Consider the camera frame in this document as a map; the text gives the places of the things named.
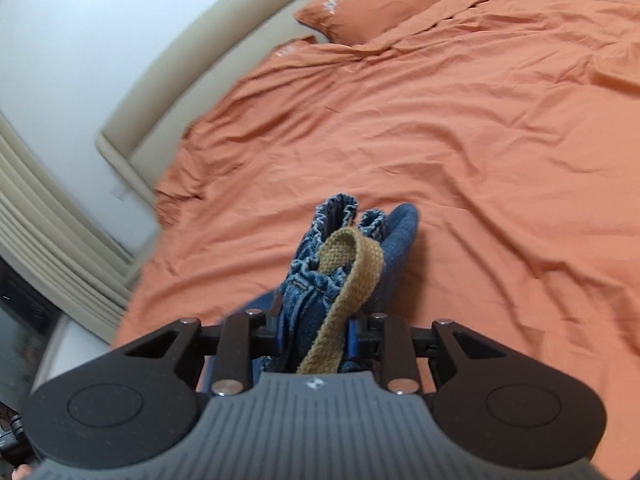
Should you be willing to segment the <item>blue denim jeans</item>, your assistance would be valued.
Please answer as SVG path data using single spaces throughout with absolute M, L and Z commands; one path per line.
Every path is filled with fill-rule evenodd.
M 282 297 L 282 354 L 275 358 L 254 358 L 252 355 L 252 331 L 262 322 L 260 311 L 252 308 L 258 296 L 223 326 L 206 328 L 203 332 L 209 348 L 215 352 L 208 374 L 212 395 L 243 393 L 263 374 L 295 374 L 303 377 L 311 389 L 322 388 L 333 375 L 349 374 L 347 328 L 343 359 L 337 373 L 296 373 L 352 268 L 347 263 L 328 275 L 321 274 L 320 249 L 334 232 L 348 226 L 379 242 L 384 252 L 384 268 L 378 286 L 353 315 L 374 316 L 381 320 L 381 345 L 374 368 L 382 370 L 384 384 L 404 378 L 414 384 L 420 382 L 411 330 L 405 322 L 387 312 L 416 240 L 419 220 L 418 210 L 411 204 L 401 204 L 389 214 L 379 209 L 360 212 L 357 201 L 345 194 L 334 195 L 320 204 L 297 246 L 284 281 L 272 290 L 280 292 Z

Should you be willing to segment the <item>tan woven belt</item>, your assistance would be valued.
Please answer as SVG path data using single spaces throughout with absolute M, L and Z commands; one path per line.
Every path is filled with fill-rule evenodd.
M 350 263 L 352 268 L 329 308 L 310 350 L 297 367 L 299 375 L 334 374 L 340 369 L 348 320 L 378 286 L 384 252 L 376 240 L 348 226 L 334 232 L 319 252 L 319 272 L 328 275 Z

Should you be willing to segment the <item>beige curtain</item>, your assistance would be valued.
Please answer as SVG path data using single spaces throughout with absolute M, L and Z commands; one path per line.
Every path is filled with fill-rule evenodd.
M 1 119 L 1 257 L 66 315 L 111 342 L 134 258 L 96 226 Z

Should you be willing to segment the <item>orange duvet cover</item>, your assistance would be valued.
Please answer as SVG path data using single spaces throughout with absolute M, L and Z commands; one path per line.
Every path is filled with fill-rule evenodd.
M 442 0 L 362 46 L 280 47 L 183 133 L 115 344 L 275 288 L 338 193 L 419 209 L 397 313 L 590 385 L 597 467 L 637 472 L 639 0 Z

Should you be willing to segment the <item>orange pillow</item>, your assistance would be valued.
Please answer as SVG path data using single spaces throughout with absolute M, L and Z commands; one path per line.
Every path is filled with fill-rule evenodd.
M 314 0 L 294 14 L 336 44 L 356 46 L 381 36 L 440 0 Z

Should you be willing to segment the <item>beige upholstered headboard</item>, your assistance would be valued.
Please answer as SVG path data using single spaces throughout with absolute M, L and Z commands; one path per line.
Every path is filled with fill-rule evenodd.
M 154 203 L 184 128 L 280 44 L 305 36 L 294 18 L 312 0 L 217 0 L 138 78 L 96 137 L 132 192 Z

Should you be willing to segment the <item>dark window frame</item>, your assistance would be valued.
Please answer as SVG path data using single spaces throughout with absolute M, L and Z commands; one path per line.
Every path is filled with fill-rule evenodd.
M 1 403 L 19 412 L 32 391 L 61 311 L 1 260 Z

